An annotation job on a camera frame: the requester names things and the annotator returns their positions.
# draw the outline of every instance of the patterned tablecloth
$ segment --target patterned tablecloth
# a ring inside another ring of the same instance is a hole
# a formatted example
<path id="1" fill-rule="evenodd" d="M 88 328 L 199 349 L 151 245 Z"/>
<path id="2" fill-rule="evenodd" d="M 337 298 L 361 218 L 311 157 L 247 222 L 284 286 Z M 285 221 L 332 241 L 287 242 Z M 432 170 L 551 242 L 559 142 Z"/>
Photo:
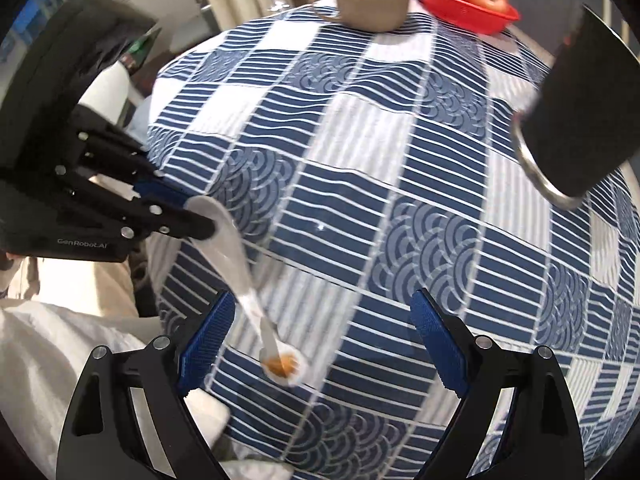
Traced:
<path id="1" fill-rule="evenodd" d="M 152 159 L 231 211 L 271 319 L 311 362 L 303 386 L 271 383 L 236 316 L 204 387 L 231 408 L 240 454 L 293 464 L 301 479 L 413 478 L 458 403 L 410 320 L 420 286 L 503 348 L 556 351 L 586 462 L 622 439 L 640 392 L 640 221 L 619 171 L 575 212 L 525 177 L 511 115 L 547 71 L 513 33 L 477 37 L 417 0 L 392 33 L 300 7 L 162 71 Z M 152 250 L 169 333 L 219 286 L 178 244 Z M 474 471 L 490 462 L 509 396 Z"/>

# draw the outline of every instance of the screw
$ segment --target screw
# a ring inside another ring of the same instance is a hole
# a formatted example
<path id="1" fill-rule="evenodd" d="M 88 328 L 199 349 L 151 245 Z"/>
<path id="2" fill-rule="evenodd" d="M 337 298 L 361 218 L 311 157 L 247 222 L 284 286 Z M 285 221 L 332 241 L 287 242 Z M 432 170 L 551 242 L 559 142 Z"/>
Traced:
<path id="1" fill-rule="evenodd" d="M 548 346 L 541 346 L 540 348 L 538 348 L 538 355 L 540 355 L 540 357 L 542 357 L 543 359 L 551 359 L 554 353 Z"/>
<path id="2" fill-rule="evenodd" d="M 94 359 L 102 359 L 105 355 L 107 355 L 106 346 L 98 346 L 97 348 L 94 348 L 93 352 L 91 352 L 91 356 Z"/>
<path id="3" fill-rule="evenodd" d="M 482 349 L 482 350 L 487 350 L 489 348 L 491 348 L 494 345 L 494 342 L 491 341 L 487 336 L 485 335 L 479 335 L 478 337 L 476 337 L 476 344 Z"/>
<path id="4" fill-rule="evenodd" d="M 131 240 L 136 235 L 131 227 L 126 227 L 126 226 L 120 229 L 120 234 L 122 235 L 123 238 L 126 238 L 127 240 Z"/>
<path id="5" fill-rule="evenodd" d="M 171 343 L 171 340 L 167 336 L 161 335 L 154 339 L 154 348 L 156 350 L 164 350 L 169 346 L 169 343 Z"/>

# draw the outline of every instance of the blue gripper pad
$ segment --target blue gripper pad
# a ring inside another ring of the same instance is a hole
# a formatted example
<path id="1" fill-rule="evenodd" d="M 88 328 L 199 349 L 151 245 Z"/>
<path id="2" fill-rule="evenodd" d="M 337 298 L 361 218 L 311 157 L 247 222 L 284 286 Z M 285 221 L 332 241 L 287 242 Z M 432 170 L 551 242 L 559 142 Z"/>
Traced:
<path id="1" fill-rule="evenodd" d="M 462 398 L 469 388 L 465 357 L 444 326 L 440 315 L 420 290 L 412 295 L 410 307 L 411 320 L 433 360 L 442 384 Z"/>
<path id="2" fill-rule="evenodd" d="M 140 196 L 156 196 L 175 207 L 184 207 L 189 195 L 169 184 L 158 181 L 141 180 L 133 190 Z"/>
<path id="3" fill-rule="evenodd" d="M 216 360 L 218 351 L 236 316 L 231 293 L 223 293 L 180 355 L 177 390 L 183 397 L 199 388 Z"/>

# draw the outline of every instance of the person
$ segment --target person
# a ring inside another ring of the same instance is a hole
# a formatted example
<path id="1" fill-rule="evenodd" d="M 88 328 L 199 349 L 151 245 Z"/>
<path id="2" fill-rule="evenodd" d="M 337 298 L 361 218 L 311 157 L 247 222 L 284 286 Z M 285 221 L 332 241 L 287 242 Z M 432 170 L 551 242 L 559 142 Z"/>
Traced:
<path id="1" fill-rule="evenodd" d="M 0 251 L 5 292 L 24 260 Z M 66 411 L 94 347 L 137 350 L 162 333 L 157 316 L 141 318 L 129 311 L 92 316 L 41 301 L 0 298 L 0 464 L 7 478 L 55 479 Z M 132 395 L 152 464 L 171 476 L 145 396 L 139 390 Z M 203 390 L 193 390 L 185 402 L 213 447 L 229 420 L 228 407 Z M 291 466 L 273 462 L 230 460 L 221 466 L 231 480 L 288 480 L 293 474 Z"/>

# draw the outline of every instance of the cup handle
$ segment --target cup handle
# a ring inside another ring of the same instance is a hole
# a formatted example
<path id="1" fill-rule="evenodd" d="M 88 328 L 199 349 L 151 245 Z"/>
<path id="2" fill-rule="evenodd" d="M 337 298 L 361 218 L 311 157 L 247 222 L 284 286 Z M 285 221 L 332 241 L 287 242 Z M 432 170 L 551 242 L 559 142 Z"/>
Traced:
<path id="1" fill-rule="evenodd" d="M 325 14 L 320 14 L 317 10 L 316 10 L 316 6 L 314 5 L 314 3 L 318 1 L 318 0 L 309 0 L 309 3 L 311 4 L 311 9 L 313 10 L 313 12 L 315 12 L 316 16 L 318 18 L 322 18 L 323 20 L 325 20 L 326 22 L 334 22 L 334 23 L 340 23 L 342 21 L 341 17 L 338 16 L 327 16 Z"/>

